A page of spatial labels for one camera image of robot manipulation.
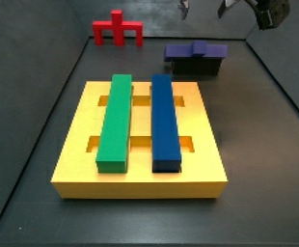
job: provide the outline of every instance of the red block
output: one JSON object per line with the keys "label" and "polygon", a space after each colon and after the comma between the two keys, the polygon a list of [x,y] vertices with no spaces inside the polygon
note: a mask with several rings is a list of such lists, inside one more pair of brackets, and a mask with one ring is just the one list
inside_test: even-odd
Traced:
{"label": "red block", "polygon": [[95,21],[94,22],[94,43],[103,45],[103,30],[113,30],[114,32],[114,44],[118,46],[126,45],[125,31],[135,31],[135,44],[143,45],[143,22],[141,21],[125,21],[123,11],[114,10],[111,12],[111,21]]}

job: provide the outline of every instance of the wall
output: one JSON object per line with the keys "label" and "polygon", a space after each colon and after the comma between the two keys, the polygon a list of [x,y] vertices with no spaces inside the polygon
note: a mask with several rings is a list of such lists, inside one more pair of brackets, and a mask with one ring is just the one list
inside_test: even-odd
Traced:
{"label": "wall", "polygon": [[65,0],[0,1],[0,213],[87,40]]}
{"label": "wall", "polygon": [[299,108],[299,0],[278,29],[252,31],[248,42]]}
{"label": "wall", "polygon": [[114,9],[125,11],[126,20],[143,21],[146,37],[246,39],[257,22],[253,9],[245,1],[220,19],[217,12],[222,0],[192,0],[186,20],[181,19],[180,0],[67,1],[82,19],[90,36],[94,35],[94,21],[110,20]]}

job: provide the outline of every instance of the toy block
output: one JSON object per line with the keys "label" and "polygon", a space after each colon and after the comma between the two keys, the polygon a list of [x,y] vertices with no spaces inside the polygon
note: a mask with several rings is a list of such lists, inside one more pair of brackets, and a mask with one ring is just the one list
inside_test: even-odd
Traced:
{"label": "toy block", "polygon": [[194,41],[192,44],[169,44],[165,61],[171,62],[173,74],[217,75],[222,60],[228,57],[228,45]]}
{"label": "toy block", "polygon": [[111,82],[87,82],[61,152],[53,185],[62,198],[218,198],[228,177],[197,82],[173,82],[182,172],[153,173],[151,82],[133,82],[129,172],[94,164]]}
{"label": "toy block", "polygon": [[153,172],[180,173],[181,144],[175,117],[171,78],[153,76]]}
{"label": "toy block", "polygon": [[118,46],[126,45],[125,31],[135,31],[135,44],[143,45],[143,23],[141,21],[125,21],[123,11],[114,10],[111,12],[111,21],[95,21],[94,22],[94,43],[103,45],[103,30],[113,30],[114,43]]}
{"label": "toy block", "polygon": [[126,173],[131,129],[131,75],[115,74],[95,163],[101,173]]}
{"label": "toy block", "polygon": [[204,57],[206,55],[206,41],[193,42],[193,57]]}

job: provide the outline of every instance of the yellow base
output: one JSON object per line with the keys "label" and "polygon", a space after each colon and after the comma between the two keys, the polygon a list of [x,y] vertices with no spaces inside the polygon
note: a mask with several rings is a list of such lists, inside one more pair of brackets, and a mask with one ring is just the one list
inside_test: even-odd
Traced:
{"label": "yellow base", "polygon": [[228,177],[197,82],[173,83],[182,172],[153,173],[150,82],[133,82],[129,172],[98,172],[95,156],[110,86],[110,82],[87,83],[53,177],[61,197],[218,198]]}

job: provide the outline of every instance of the blue bar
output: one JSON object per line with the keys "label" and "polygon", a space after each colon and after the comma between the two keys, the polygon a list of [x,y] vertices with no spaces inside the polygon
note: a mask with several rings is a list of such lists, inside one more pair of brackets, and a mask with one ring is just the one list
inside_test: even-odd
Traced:
{"label": "blue bar", "polygon": [[182,152],[175,117],[171,78],[153,76],[153,172],[180,173]]}

